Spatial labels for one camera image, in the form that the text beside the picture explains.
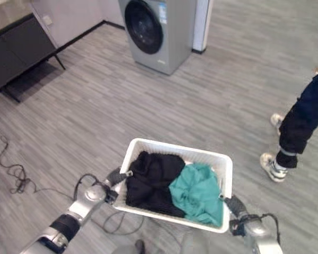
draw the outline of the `washing machine door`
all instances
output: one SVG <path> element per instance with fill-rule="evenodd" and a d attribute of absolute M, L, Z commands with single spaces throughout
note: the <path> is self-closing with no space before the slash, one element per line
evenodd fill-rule
<path fill-rule="evenodd" d="M 163 30 L 150 6 L 131 0 L 125 9 L 125 24 L 135 45 L 147 54 L 155 54 L 163 43 Z"/>

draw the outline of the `cabinet leg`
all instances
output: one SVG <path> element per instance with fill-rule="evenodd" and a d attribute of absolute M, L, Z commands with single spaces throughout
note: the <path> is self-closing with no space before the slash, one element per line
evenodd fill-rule
<path fill-rule="evenodd" d="M 19 100 L 14 94 L 12 94 L 8 89 L 7 87 L 3 87 L 2 91 L 8 95 L 10 98 L 12 98 L 13 100 L 15 100 L 16 102 L 20 103 L 21 100 Z"/>
<path fill-rule="evenodd" d="M 57 55 L 54 55 L 55 59 L 57 59 L 58 63 L 61 65 L 61 67 L 66 70 L 65 66 L 63 65 L 63 63 L 61 62 L 60 58 Z"/>

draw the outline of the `white plastic basket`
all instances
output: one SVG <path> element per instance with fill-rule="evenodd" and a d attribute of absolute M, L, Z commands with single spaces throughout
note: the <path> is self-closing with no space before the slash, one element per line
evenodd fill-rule
<path fill-rule="evenodd" d="M 184 161 L 199 162 L 208 164 L 216 172 L 218 177 L 218 185 L 220 186 L 221 194 L 224 197 L 231 198 L 232 195 L 232 160 L 227 155 L 220 153 L 203 151 L 199 149 L 177 146 L 174 144 L 162 143 L 146 139 L 133 139 L 130 143 L 125 158 L 120 169 L 120 173 L 128 171 L 130 164 L 137 159 L 138 155 L 142 151 L 149 153 L 162 153 L 162 154 L 174 154 L 179 155 Z M 215 233 L 224 233 L 228 230 L 229 223 L 229 209 L 224 203 L 223 209 L 223 224 L 220 227 L 205 225 L 198 222 L 192 222 L 180 217 L 169 216 L 161 213 L 152 212 L 149 210 L 128 206 L 126 204 L 127 186 L 124 180 L 121 183 L 119 196 L 114 203 L 114 207 L 118 210 L 125 212 L 135 213 L 156 219 L 166 220 L 177 224 L 191 226 L 193 228 L 199 228 L 208 230 Z"/>

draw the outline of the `vinyl flooring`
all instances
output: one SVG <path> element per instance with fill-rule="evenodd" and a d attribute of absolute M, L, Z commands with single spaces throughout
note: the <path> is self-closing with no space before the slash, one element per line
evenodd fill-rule
<path fill-rule="evenodd" d="M 278 151 L 270 115 L 287 113 L 318 66 L 318 0 L 215 0 L 206 52 L 172 76 L 139 68 L 125 31 L 108 25 L 59 57 L 66 71 L 50 59 L 12 84 L 22 103 L 0 94 L 0 135 L 10 141 L 4 163 L 23 164 L 38 188 L 71 195 L 80 175 L 102 179 L 120 165 L 136 137 L 224 153 L 234 162 L 233 193 L 251 212 L 278 216 L 284 253 L 318 253 L 318 129 L 284 183 L 259 165 L 263 152 Z M 33 194 L 32 185 L 12 195 L 14 185 L 0 167 L 0 254 L 19 253 L 70 204 L 52 191 Z M 113 212 L 104 205 L 93 217 L 103 223 Z M 127 214 L 120 232 L 141 219 Z M 148 254 L 179 253 L 162 227 L 179 241 L 188 230 L 145 219 L 120 236 L 89 222 L 67 253 L 110 254 L 139 238 Z M 251 251 L 230 233 L 205 236 L 210 253 Z"/>

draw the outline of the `black cable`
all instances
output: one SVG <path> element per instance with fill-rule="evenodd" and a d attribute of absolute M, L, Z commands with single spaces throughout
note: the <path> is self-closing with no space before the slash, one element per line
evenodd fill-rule
<path fill-rule="evenodd" d="M 120 214 L 120 213 L 123 213 L 122 216 L 121 216 L 121 220 L 119 222 L 119 224 L 117 225 L 117 227 L 112 230 L 112 231 L 109 231 L 106 229 L 106 224 L 107 222 L 112 218 L 114 217 L 115 215 L 117 214 Z M 142 221 L 140 222 L 139 226 L 137 228 L 135 228 L 134 230 L 130 231 L 130 232 L 127 232 L 127 233 L 118 233 L 117 231 L 120 229 L 122 223 L 123 223 L 123 220 L 126 216 L 126 212 L 123 212 L 123 211 L 119 211 L 119 212 L 115 212 L 113 214 L 111 214 L 110 216 L 107 217 L 107 219 L 104 221 L 104 223 L 101 225 L 99 222 L 97 222 L 95 219 L 91 219 L 91 221 L 96 224 L 102 231 L 104 231 L 105 233 L 107 234 L 113 234 L 113 235 L 130 235 L 130 234 L 133 234 L 133 233 L 136 233 L 137 231 L 140 230 L 140 228 L 143 226 L 144 224 L 144 221 L 145 221 L 145 218 L 142 216 Z"/>
<path fill-rule="evenodd" d="M 272 219 L 274 219 L 275 221 L 275 224 L 276 224 L 276 230 L 277 230 L 277 242 L 280 244 L 280 231 L 279 231 L 279 222 L 278 222 L 278 218 L 273 214 L 273 213 L 265 213 L 265 214 L 262 214 L 260 216 L 260 218 L 265 218 L 265 217 L 271 217 Z"/>
<path fill-rule="evenodd" d="M 22 194 L 24 193 L 25 188 L 28 186 L 28 184 L 32 184 L 33 193 L 50 190 L 72 199 L 70 196 L 68 196 L 67 194 L 63 192 L 58 191 L 57 189 L 53 189 L 53 188 L 37 189 L 37 185 L 35 184 L 35 182 L 31 178 L 27 177 L 27 174 L 23 165 L 21 164 L 12 164 L 9 166 L 4 165 L 2 162 L 2 156 L 8 150 L 9 143 L 8 143 L 8 139 L 5 136 L 0 136 L 0 139 L 5 144 L 4 149 L 0 152 L 0 166 L 6 169 L 6 173 L 9 176 L 12 176 L 15 178 L 15 188 L 10 189 L 11 194 L 16 194 L 16 193 Z"/>
<path fill-rule="evenodd" d="M 27 174 L 26 174 L 26 171 L 25 171 L 25 168 L 23 165 L 21 164 L 12 164 L 12 165 L 9 165 L 9 166 L 6 166 L 2 163 L 2 156 L 4 155 L 4 153 L 8 150 L 8 146 L 9 146 L 9 143 L 8 143 L 8 139 L 5 137 L 5 136 L 1 136 L 0 137 L 1 141 L 5 144 L 5 147 L 4 149 L 0 152 L 0 166 L 2 166 L 3 168 L 6 168 L 6 173 L 12 177 L 15 178 L 15 188 L 11 188 L 10 189 L 10 193 L 11 194 L 23 194 L 25 192 L 25 188 L 28 186 L 28 184 L 32 184 L 33 185 L 33 193 L 38 193 L 38 192 L 43 192 L 43 191 L 53 191 L 53 192 L 56 192 L 60 195 L 63 195 L 67 198 L 69 198 L 71 201 L 76 201 L 77 200 L 77 194 L 78 194 L 78 189 L 79 189 L 79 186 L 80 184 L 82 184 L 82 180 L 85 178 L 85 177 L 91 177 L 94 179 L 94 183 L 92 184 L 93 185 L 96 185 L 96 184 L 102 184 L 98 178 L 92 174 L 85 174 L 83 176 L 81 176 L 81 178 L 78 180 L 78 182 L 76 183 L 75 185 L 75 188 L 74 188 L 74 193 L 73 193 L 73 197 L 70 197 L 69 195 L 57 190 L 57 189 L 54 189 L 54 188 L 41 188 L 41 189 L 38 189 L 37 188 L 37 185 L 35 184 L 35 182 L 27 177 Z M 121 217 L 121 220 L 118 224 L 118 226 L 113 230 L 113 231 L 109 231 L 105 228 L 107 222 L 115 215 L 119 214 L 119 213 L 123 213 L 122 217 Z M 137 231 L 140 230 L 140 228 L 143 226 L 144 224 L 144 221 L 145 221 L 145 217 L 142 216 L 142 221 L 140 222 L 139 226 L 137 228 L 135 228 L 133 231 L 131 232 L 127 232 L 127 233 L 118 233 L 117 231 L 121 228 L 121 225 L 123 223 L 123 220 L 126 216 L 126 213 L 125 212 L 122 212 L 122 211 L 119 211 L 119 212 L 115 212 L 113 214 L 111 214 L 109 217 L 107 217 L 107 219 L 103 222 L 103 225 L 101 225 L 99 222 L 97 222 L 96 220 L 94 219 L 91 219 L 91 221 L 93 223 L 95 223 L 100 229 L 102 229 L 105 233 L 107 234 L 114 234 L 114 235 L 130 235 L 130 234 L 133 234 L 133 233 L 136 233 Z M 165 230 L 168 234 L 170 234 L 173 239 L 177 242 L 177 244 L 179 246 L 180 245 L 180 242 L 177 240 L 177 238 L 166 228 L 164 228 L 162 225 L 160 225 L 159 223 L 157 223 L 156 221 L 154 221 L 153 219 L 151 219 L 152 222 L 154 222 L 155 224 L 157 224 L 159 227 L 161 227 L 163 230 Z"/>

